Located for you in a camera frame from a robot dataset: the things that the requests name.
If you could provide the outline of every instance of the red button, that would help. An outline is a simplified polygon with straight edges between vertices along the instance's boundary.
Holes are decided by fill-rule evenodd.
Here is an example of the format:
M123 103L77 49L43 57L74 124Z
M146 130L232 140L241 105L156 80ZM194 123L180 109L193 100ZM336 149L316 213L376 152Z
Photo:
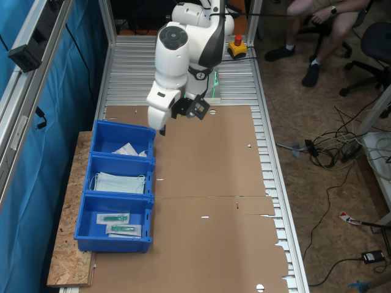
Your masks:
M235 46L240 46L240 44L242 44L242 36L241 35L235 36L234 44L235 44Z

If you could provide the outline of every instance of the wristwatch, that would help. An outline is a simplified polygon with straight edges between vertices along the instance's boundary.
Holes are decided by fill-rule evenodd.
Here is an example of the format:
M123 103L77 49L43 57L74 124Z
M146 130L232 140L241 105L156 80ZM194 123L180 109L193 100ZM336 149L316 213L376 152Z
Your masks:
M334 6L334 5L331 7L331 14L332 14L332 15L337 14L337 8L336 8L336 6Z

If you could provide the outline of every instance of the bin compartment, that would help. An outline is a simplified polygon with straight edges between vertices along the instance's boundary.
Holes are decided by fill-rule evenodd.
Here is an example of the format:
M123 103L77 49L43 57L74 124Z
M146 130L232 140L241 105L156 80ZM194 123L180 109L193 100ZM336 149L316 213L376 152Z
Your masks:
M117 195L134 195L153 198L152 177L155 169L155 162L139 159L134 156L107 156L103 154L90 154L84 191L94 191L96 174L101 172L115 176L145 177L145 186L142 194L126 192L114 192Z
M82 251L147 252L152 243L150 222L152 198L124 197L84 192L80 204L75 240ZM130 213L131 225L142 225L141 238L109 237L106 225L97 224L97 214Z
M152 128L97 120L93 130L91 152L113 154L127 143L130 143L137 154L146 151L145 159L155 160L153 157L153 141L156 131Z

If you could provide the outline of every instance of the power adapter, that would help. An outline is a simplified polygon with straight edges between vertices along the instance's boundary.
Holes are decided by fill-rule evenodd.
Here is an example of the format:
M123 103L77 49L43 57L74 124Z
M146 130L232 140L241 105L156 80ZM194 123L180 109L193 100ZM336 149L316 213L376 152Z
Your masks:
M361 256L364 260L364 264L373 264L379 261L385 261L386 258L383 255L381 250L369 251L361 253Z

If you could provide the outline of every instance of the knee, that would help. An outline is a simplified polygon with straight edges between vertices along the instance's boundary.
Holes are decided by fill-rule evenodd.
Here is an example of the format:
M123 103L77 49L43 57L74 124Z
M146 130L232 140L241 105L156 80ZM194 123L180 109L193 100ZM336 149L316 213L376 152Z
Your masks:
M336 26L333 27L331 38L335 42L343 42L346 35L349 33L351 27L348 26Z
M291 18L297 18L301 14L301 9L297 7L294 3L289 5L287 9L287 15L290 16Z

